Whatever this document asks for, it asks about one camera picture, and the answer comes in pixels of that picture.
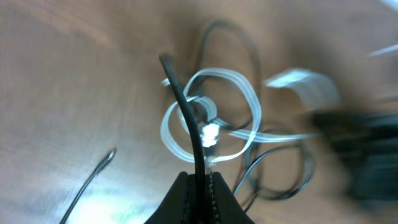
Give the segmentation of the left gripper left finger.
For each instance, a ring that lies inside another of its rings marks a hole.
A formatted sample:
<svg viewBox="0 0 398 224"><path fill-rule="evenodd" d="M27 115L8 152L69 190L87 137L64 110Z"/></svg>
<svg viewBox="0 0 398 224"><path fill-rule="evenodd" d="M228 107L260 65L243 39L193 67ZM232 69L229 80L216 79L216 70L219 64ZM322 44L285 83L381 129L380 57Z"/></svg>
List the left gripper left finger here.
<svg viewBox="0 0 398 224"><path fill-rule="evenodd" d="M160 205L145 224L180 223L187 195L187 178L186 172L179 173Z"/></svg>

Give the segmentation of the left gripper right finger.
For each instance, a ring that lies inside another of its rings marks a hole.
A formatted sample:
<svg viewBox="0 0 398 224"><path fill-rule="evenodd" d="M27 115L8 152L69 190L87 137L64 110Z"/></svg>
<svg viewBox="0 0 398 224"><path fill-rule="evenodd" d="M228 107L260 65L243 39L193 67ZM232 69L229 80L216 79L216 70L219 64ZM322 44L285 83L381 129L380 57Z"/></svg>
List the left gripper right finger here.
<svg viewBox="0 0 398 224"><path fill-rule="evenodd" d="M219 224L254 224L245 214L219 172L210 174L211 221Z"/></svg>

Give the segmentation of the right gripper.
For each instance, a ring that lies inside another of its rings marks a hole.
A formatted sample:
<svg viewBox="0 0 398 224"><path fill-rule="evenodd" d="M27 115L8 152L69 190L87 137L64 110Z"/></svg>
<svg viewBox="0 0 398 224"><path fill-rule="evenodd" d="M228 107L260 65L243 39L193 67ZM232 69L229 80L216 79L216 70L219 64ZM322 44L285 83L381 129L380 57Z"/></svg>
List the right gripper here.
<svg viewBox="0 0 398 224"><path fill-rule="evenodd" d="M345 195L358 203L397 203L397 115L317 111L311 125L345 168Z"/></svg>

